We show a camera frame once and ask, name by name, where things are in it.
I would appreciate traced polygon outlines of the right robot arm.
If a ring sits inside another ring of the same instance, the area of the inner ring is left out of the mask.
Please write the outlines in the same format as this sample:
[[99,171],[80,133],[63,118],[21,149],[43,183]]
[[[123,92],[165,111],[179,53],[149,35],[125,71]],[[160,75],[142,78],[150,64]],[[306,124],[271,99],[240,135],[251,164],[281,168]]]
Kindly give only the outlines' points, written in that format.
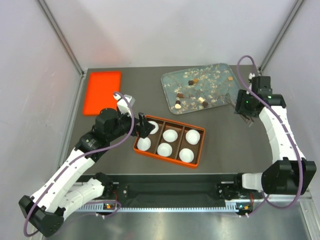
[[264,172],[243,173],[233,185],[233,192],[245,198],[252,190],[267,195],[303,195],[317,167],[306,160],[291,130],[286,103],[280,94],[259,94],[254,97],[239,90],[235,111],[246,117],[259,118],[267,133],[272,164]]

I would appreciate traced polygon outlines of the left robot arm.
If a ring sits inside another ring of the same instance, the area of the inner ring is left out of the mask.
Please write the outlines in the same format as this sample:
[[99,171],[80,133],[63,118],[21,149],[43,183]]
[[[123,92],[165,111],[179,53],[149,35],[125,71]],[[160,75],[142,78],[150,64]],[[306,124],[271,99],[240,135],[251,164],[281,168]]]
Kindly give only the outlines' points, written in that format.
[[148,137],[154,129],[143,113],[135,118],[131,109],[127,112],[112,108],[101,110],[92,129],[79,139],[48,182],[31,196],[24,195],[19,200],[18,205],[25,217],[23,234],[32,237],[27,232],[28,224],[32,224],[37,232],[50,237],[80,207],[97,198],[108,199],[114,191],[113,182],[101,172],[76,190],[70,188],[108,150],[121,145],[130,136]]

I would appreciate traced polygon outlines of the orange chocolate box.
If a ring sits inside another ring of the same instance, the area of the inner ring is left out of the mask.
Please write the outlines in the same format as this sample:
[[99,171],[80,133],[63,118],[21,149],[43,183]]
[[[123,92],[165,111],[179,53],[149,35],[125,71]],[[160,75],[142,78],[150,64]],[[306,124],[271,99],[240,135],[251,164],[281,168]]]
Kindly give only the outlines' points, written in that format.
[[[178,122],[178,121],[173,121],[165,118],[160,118],[156,116],[151,116],[148,115],[146,116],[147,121],[155,121],[158,123],[159,130],[155,134],[150,134],[148,138],[151,140],[151,147],[147,151],[141,151],[137,148],[137,143],[140,137],[138,137],[134,143],[133,149],[137,154],[144,155],[147,157],[155,158],[158,160],[166,161],[172,164],[180,165],[183,167],[188,167],[191,169],[195,169],[198,167],[200,158],[201,158],[201,153],[202,153],[202,148],[204,144],[204,139],[205,139],[205,129]],[[178,138],[174,142],[167,142],[163,139],[163,132],[166,130],[175,130],[178,134]],[[198,144],[196,145],[191,145],[187,142],[186,140],[186,133],[189,130],[196,130],[200,134],[200,140]],[[158,146],[162,143],[168,143],[172,147],[172,154],[169,157],[163,157],[157,154],[157,149]],[[191,163],[185,163],[180,160],[179,158],[179,152],[180,150],[187,148],[193,151],[194,153],[194,159]]]

